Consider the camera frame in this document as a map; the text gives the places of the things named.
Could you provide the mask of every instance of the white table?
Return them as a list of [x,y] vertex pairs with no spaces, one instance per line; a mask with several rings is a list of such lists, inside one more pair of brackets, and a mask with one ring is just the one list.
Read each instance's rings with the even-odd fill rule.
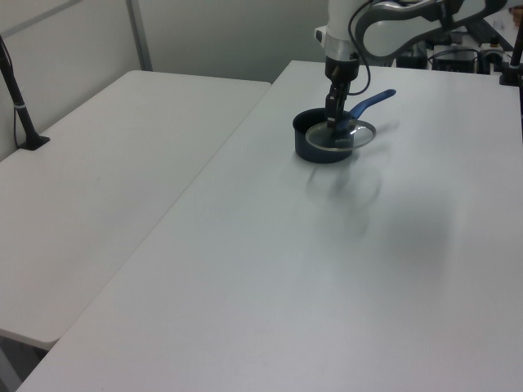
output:
[[49,349],[268,89],[131,72],[0,163],[0,336]]
[[20,392],[521,391],[518,91],[373,68],[347,106],[391,87],[357,159],[306,163],[329,81],[293,62]]

